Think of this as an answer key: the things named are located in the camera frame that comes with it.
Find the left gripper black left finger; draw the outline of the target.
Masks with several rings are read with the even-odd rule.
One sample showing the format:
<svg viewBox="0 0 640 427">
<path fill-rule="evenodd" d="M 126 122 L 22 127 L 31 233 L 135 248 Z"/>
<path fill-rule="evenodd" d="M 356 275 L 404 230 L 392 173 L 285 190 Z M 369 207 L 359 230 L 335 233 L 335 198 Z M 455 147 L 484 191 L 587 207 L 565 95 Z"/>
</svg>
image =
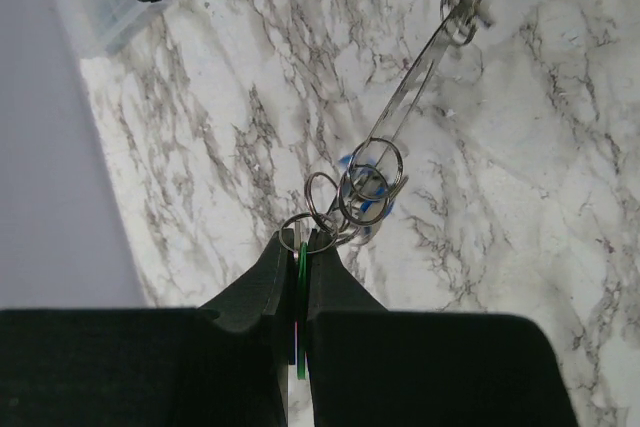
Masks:
<svg viewBox="0 0 640 427">
<path fill-rule="evenodd" d="M 272 239 L 198 308 L 1 314 L 5 426 L 284 426 L 294 262 Z"/>
</svg>

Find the blue keys bunch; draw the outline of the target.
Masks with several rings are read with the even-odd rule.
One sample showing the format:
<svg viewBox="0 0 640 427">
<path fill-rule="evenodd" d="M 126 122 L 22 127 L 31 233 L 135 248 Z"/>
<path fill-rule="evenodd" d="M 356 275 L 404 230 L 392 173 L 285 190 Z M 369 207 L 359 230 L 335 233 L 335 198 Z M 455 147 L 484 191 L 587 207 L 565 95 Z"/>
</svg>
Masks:
<svg viewBox="0 0 640 427">
<path fill-rule="evenodd" d="M 358 239 L 359 245 L 370 242 L 378 233 L 384 219 L 391 213 L 395 199 L 406 185 L 407 176 L 396 175 L 389 182 L 372 160 L 363 164 L 352 161 L 353 154 L 339 160 L 344 167 L 338 203 L 343 203 L 348 214 L 343 214 L 348 229 L 346 239 Z"/>
</svg>

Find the green key tag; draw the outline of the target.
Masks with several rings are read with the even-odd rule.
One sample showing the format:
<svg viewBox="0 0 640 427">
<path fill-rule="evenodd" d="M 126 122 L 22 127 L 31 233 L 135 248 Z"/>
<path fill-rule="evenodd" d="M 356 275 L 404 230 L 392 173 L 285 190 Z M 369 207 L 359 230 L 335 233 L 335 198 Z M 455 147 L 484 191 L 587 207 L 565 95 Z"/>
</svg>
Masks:
<svg viewBox="0 0 640 427">
<path fill-rule="evenodd" d="M 308 245 L 302 242 L 298 256 L 298 277 L 296 284 L 296 376 L 298 380 L 306 379 L 306 319 L 308 307 Z"/>
</svg>

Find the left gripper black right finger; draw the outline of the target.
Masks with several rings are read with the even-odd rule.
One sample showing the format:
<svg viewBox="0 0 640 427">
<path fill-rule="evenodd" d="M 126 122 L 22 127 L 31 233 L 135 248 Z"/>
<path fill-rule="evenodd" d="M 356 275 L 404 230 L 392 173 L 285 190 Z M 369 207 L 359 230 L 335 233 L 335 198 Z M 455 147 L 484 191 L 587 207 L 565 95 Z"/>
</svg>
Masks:
<svg viewBox="0 0 640 427">
<path fill-rule="evenodd" d="M 574 426 L 547 336 L 532 320 L 397 311 L 310 237 L 307 359 L 318 426 Z"/>
</svg>

